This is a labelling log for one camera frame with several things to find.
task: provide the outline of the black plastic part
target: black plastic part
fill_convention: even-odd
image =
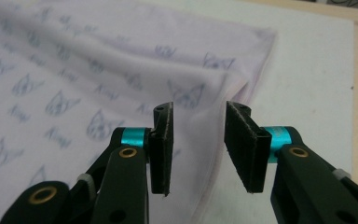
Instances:
[[[271,203],[279,223],[358,223],[358,201],[303,145],[280,152]]]
[[[66,223],[70,214],[68,186],[59,181],[45,181],[24,191],[10,206],[0,223]]]
[[[155,129],[148,138],[151,190],[155,194],[170,193],[173,148],[173,103],[157,106],[154,111]]]
[[[246,190],[259,193],[264,188],[272,136],[250,116],[248,106],[227,102],[225,143]]]
[[[123,158],[120,151],[125,148],[135,149],[136,154]],[[123,146],[112,152],[91,223],[148,223],[146,162],[142,148]]]

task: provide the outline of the teal tape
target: teal tape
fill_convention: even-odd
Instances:
[[[272,135],[268,162],[276,163],[278,161],[276,157],[277,151],[279,151],[283,145],[292,144],[292,137],[287,129],[282,126],[263,128]]]
[[[144,147],[145,128],[125,128],[121,136],[121,145]]]

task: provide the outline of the folded cloth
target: folded cloth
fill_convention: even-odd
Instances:
[[[274,37],[131,0],[0,0],[0,217],[38,182],[72,187],[116,127],[153,127],[174,101],[171,194],[149,194],[150,222],[190,222],[226,100],[251,97]]]

